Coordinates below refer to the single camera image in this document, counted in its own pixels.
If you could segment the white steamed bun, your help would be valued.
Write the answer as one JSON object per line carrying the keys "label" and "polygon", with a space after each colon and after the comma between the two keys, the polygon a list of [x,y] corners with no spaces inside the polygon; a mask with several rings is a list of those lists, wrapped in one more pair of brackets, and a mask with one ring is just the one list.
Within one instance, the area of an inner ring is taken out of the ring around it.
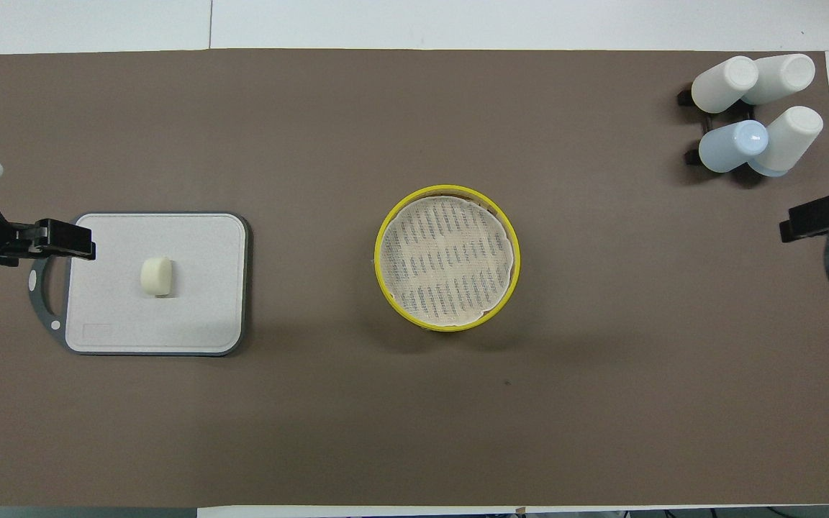
{"label": "white steamed bun", "polygon": [[141,291],[150,297],[170,297],[173,293],[173,262],[168,257],[149,257],[140,269]]}

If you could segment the white cup with bluish rim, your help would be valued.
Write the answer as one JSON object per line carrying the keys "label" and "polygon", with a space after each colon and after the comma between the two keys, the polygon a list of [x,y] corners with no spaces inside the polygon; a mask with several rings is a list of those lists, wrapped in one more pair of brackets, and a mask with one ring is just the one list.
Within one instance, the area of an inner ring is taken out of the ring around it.
{"label": "white cup with bluish rim", "polygon": [[815,109],[796,106],[786,109],[766,127],[766,150],[747,161],[751,170],[777,178],[789,173],[819,137],[825,122]]}

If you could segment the light blue plastic cup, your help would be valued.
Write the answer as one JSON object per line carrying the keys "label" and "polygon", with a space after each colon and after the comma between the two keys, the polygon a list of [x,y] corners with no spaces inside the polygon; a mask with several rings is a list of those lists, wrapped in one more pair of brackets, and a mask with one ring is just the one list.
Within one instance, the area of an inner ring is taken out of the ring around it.
{"label": "light blue plastic cup", "polygon": [[713,173],[729,173],[766,151],[769,131],[756,120],[743,120],[707,132],[699,141],[700,163]]}

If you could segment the white cutting board grey rim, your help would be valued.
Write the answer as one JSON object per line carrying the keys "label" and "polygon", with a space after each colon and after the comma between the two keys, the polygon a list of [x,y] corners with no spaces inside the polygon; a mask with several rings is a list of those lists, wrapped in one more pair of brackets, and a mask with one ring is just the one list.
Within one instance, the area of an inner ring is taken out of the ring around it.
{"label": "white cutting board grey rim", "polygon": [[[225,356],[247,330],[251,230],[243,217],[211,212],[81,215],[96,259],[72,258],[56,314],[44,292],[49,259],[32,263],[27,291],[37,320],[63,347],[94,356]],[[142,262],[173,263],[170,297],[140,288]]]}

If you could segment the white plastic cup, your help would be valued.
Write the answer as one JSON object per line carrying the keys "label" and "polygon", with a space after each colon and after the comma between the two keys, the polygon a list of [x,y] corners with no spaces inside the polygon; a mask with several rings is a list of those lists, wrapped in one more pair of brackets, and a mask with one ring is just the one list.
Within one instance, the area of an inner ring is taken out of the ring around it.
{"label": "white plastic cup", "polygon": [[741,96],[750,105],[762,105],[783,99],[808,88],[815,79],[816,65],[803,53],[775,55],[753,60],[758,70],[756,85]]}
{"label": "white plastic cup", "polygon": [[746,56],[730,57],[701,72],[691,86],[694,105],[707,114],[720,114],[740,101],[759,78],[758,66]]}

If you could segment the black cup rack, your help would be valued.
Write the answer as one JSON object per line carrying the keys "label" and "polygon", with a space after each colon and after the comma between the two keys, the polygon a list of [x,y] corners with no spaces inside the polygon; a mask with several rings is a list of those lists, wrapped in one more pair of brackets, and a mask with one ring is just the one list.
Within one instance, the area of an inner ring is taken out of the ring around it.
{"label": "black cup rack", "polygon": [[756,108],[738,99],[730,107],[724,109],[718,114],[711,114],[704,111],[695,105],[692,90],[690,88],[682,89],[676,95],[677,105],[680,107],[689,107],[695,109],[702,118],[702,134],[706,135],[708,132],[716,128],[717,122],[742,122],[746,120],[756,120]]}

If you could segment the brown table mat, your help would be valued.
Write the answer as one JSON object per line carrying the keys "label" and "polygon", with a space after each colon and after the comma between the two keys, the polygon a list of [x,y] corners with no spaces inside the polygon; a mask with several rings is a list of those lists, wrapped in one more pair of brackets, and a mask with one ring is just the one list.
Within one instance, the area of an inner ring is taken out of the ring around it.
{"label": "brown table mat", "polygon": [[[79,356],[0,266],[0,506],[829,504],[825,59],[757,108],[825,130],[779,179],[685,165],[722,53],[0,55],[0,210],[231,211],[249,321],[223,358]],[[506,307],[428,332],[373,246],[412,191],[501,206]]]}

